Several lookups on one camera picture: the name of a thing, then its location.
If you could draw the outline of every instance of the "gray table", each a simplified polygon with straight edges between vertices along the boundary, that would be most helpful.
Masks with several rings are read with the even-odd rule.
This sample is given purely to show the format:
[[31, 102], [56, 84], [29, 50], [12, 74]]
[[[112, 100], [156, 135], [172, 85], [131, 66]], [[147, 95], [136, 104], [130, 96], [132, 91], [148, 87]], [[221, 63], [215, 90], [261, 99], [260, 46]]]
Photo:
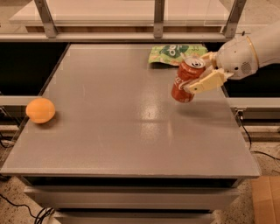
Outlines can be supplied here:
[[[230, 188], [243, 179], [258, 177], [260, 172], [225, 96], [220, 89], [215, 89], [195, 95], [191, 103], [175, 102], [171, 90], [177, 69], [152, 68], [147, 63], [151, 47], [71, 45], [44, 92], [44, 97], [54, 103], [56, 116], [43, 125], [26, 124], [1, 173], [23, 176], [34, 186], [35, 180], [44, 179], [38, 185], [45, 186], [36, 191], [44, 192], [45, 200], [53, 197], [54, 192], [57, 198], [63, 191], [78, 191], [79, 199], [83, 192], [91, 196], [93, 191], [98, 193], [97, 186], [91, 184], [93, 188], [90, 189], [78, 187], [77, 183], [76, 186], [61, 184], [63, 178], [72, 178], [72, 181], [75, 178], [89, 181], [113, 178], [115, 183], [118, 179], [122, 183], [125, 179], [148, 179], [148, 184], [151, 179], [161, 179], [165, 184], [170, 180], [168, 186], [182, 179], [190, 180], [184, 187], [191, 186], [190, 183], [199, 186], [186, 190], [179, 185], [180, 190], [183, 189], [179, 194], [185, 196], [205, 194], [202, 188], [209, 186], [210, 196], [220, 195], [216, 190], [212, 192], [217, 186], [212, 183], [230, 180], [229, 190], [222, 188], [222, 193], [229, 193], [232, 200], [233, 194], [229, 191], [234, 189]], [[47, 184], [46, 177], [61, 178], [60, 184], [55, 181]], [[140, 187], [142, 190], [133, 187], [134, 193], [145, 191], [143, 186]], [[30, 186], [27, 192], [34, 193], [32, 188]], [[117, 189], [122, 197], [127, 190]], [[109, 207], [102, 204], [102, 199], [100, 201], [100, 207]], [[179, 209], [179, 206], [162, 204], [164, 202], [158, 202], [155, 208]], [[208, 208], [214, 210], [213, 206], [201, 207]]]

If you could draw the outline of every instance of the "red soda can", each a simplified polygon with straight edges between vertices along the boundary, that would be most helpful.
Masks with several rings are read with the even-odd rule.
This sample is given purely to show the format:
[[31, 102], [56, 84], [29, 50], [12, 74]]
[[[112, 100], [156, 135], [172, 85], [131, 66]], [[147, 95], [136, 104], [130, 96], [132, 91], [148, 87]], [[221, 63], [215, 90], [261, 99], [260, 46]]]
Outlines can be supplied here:
[[194, 94], [187, 93], [184, 85], [196, 80], [205, 71], [205, 62], [203, 59], [195, 56], [186, 57], [178, 67], [171, 91], [172, 97], [178, 102], [190, 102]]

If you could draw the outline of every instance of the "bag of chips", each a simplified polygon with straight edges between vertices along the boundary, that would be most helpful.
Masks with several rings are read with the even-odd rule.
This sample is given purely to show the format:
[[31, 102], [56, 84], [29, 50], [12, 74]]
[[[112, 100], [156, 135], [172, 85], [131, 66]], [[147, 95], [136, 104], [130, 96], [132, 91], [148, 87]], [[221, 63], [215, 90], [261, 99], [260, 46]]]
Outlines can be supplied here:
[[153, 46], [150, 51], [149, 63], [160, 62], [172, 66], [178, 66], [185, 56], [202, 56], [208, 50], [201, 44], [193, 45], [161, 45]]

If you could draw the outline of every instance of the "table top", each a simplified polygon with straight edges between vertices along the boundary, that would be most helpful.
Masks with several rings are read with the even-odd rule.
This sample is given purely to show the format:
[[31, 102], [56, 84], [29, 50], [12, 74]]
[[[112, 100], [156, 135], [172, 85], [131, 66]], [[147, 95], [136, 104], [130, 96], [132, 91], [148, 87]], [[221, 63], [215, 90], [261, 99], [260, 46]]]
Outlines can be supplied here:
[[148, 64], [152, 45], [71, 45], [2, 174], [240, 178], [260, 175], [221, 89], [172, 99], [177, 68]]
[[[153, 25], [154, 0], [49, 0], [56, 25]], [[219, 0], [165, 0], [164, 20], [183, 25], [224, 25], [229, 12]], [[17, 12], [15, 25], [41, 25], [34, 1]]]

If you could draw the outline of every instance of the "tiled floor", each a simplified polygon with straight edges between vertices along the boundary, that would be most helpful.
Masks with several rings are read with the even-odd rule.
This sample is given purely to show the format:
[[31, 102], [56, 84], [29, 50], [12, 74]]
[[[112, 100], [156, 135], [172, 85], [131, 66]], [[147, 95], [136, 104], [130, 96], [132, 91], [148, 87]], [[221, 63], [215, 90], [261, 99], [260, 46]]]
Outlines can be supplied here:
[[[225, 5], [230, 5], [232, 0], [221, 0]], [[23, 27], [9, 26], [9, 17], [26, 5], [29, 0], [0, 0], [0, 22], [2, 31], [6, 32], [25, 32]], [[271, 24], [280, 19], [280, 1], [279, 0], [248, 0], [246, 8], [242, 14], [238, 32], [246, 30], [253, 32], [260, 27]], [[250, 134], [255, 135], [257, 128], [248, 127]], [[279, 133], [275, 127], [270, 127], [263, 133], [262, 142], [254, 142], [252, 151], [264, 151], [273, 156], [280, 156], [280, 141], [269, 142], [266, 133], [272, 132], [274, 136], [280, 139]], [[262, 175], [280, 175], [280, 164], [274, 159], [264, 155], [255, 154], [256, 159], [262, 169]], [[11, 178], [7, 182], [0, 182], [0, 193], [8, 197], [14, 203], [27, 204], [31, 207], [33, 214], [37, 214], [40, 207], [31, 199], [23, 194], [25, 185], [18, 178]], [[225, 211], [215, 212], [215, 222], [213, 224], [253, 224], [254, 212], [251, 198], [251, 186], [249, 181], [243, 182], [239, 187], [241, 196], [234, 201]], [[3, 199], [0, 199], [0, 224], [6, 223], [33, 223], [34, 219], [30, 217], [25, 207], [16, 208], [9, 205]], [[58, 223], [56, 220], [45, 221], [44, 223]]]

